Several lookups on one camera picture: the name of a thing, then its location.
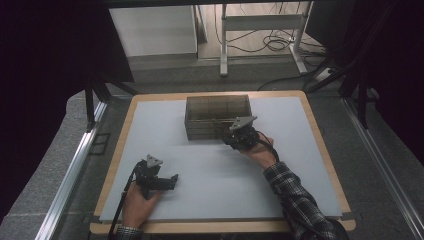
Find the transparent plastic box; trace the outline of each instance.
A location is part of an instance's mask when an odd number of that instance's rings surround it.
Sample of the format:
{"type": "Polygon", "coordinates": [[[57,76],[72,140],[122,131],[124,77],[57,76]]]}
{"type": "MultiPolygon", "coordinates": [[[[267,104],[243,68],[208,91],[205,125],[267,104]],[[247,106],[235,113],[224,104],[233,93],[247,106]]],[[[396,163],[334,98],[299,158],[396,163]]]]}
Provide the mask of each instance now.
{"type": "Polygon", "coordinates": [[[185,127],[188,140],[222,139],[236,117],[252,116],[248,95],[188,97],[185,127]]]}

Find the hand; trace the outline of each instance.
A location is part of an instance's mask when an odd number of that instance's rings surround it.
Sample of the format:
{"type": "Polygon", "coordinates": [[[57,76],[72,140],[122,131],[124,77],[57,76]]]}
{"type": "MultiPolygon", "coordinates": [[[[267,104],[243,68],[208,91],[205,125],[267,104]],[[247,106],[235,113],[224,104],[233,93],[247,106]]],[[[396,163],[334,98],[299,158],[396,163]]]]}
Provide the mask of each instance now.
{"type": "MultiPolygon", "coordinates": [[[[259,139],[269,142],[271,146],[274,144],[274,139],[267,138],[262,133],[259,133],[259,139]]],[[[252,149],[245,151],[241,150],[240,153],[255,160],[263,169],[267,169],[275,164],[276,160],[272,152],[263,144],[258,143],[252,149]]]]}
{"type": "Polygon", "coordinates": [[[146,200],[141,194],[141,188],[132,182],[125,197],[122,208],[122,225],[125,227],[141,228],[150,216],[153,207],[159,201],[162,192],[157,191],[152,198],[146,200]]]}

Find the wooden border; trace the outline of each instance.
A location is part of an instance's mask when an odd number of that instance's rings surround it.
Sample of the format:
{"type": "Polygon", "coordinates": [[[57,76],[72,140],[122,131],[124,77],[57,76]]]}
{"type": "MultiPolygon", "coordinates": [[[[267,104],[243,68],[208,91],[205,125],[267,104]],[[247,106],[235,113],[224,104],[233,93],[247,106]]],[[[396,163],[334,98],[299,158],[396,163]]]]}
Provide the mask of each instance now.
{"type": "MultiPolygon", "coordinates": [[[[324,165],[327,169],[330,180],[335,189],[337,199],[339,200],[342,213],[350,213],[350,207],[346,200],[346,196],[341,187],[339,178],[331,162],[330,155],[321,136],[312,109],[302,91],[261,91],[261,92],[202,92],[202,93],[172,93],[172,94],[145,94],[137,95],[131,101],[122,127],[121,135],[119,136],[116,145],[115,153],[107,173],[102,192],[99,197],[94,216],[98,217],[103,211],[106,199],[109,195],[111,186],[113,184],[116,171],[118,170],[119,162],[124,150],[125,142],[134,118],[134,112],[137,108],[137,103],[142,101],[172,101],[172,100],[185,100],[189,96],[217,96],[217,95],[240,95],[248,94],[249,98],[265,98],[265,97],[299,97],[303,109],[308,118],[315,140],[317,142],[319,151],[322,155],[324,165]]],[[[352,231],[356,227],[354,219],[339,222],[345,227],[347,231],[352,231]]],[[[90,231],[94,234],[107,234],[110,229],[110,224],[91,223],[90,231]]],[[[221,232],[288,232],[290,227],[286,221],[231,221],[231,222],[172,222],[172,223],[147,223],[144,225],[143,231],[145,233],[221,233],[221,232]]]]}

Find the wall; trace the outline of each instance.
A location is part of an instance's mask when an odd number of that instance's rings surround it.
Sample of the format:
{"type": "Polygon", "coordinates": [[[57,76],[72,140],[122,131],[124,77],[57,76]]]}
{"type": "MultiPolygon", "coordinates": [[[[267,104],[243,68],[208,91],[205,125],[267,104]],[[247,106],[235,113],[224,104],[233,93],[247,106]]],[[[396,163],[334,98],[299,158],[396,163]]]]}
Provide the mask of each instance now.
{"type": "Polygon", "coordinates": [[[192,6],[111,9],[127,57],[197,52],[192,6]]]}

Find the metal rail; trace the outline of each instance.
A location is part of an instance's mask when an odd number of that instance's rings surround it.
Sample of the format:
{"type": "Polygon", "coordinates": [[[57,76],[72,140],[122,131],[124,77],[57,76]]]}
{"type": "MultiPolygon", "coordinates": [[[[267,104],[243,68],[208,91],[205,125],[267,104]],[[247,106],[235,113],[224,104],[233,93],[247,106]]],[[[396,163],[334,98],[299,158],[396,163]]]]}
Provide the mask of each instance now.
{"type": "Polygon", "coordinates": [[[94,128],[91,130],[91,132],[84,133],[68,168],[68,171],[66,172],[65,177],[60,184],[59,190],[56,193],[52,205],[50,206],[50,209],[47,212],[47,215],[44,218],[44,221],[35,239],[44,240],[50,239],[52,237],[54,230],[56,229],[56,226],[59,222],[60,216],[62,215],[62,211],[68,201],[69,195],[72,192],[81,168],[87,158],[91,143],[93,142],[94,136],[98,130],[98,122],[102,118],[106,106],[107,104],[102,102],[97,105],[96,111],[94,113],[96,124],[94,125],[94,128]]]}

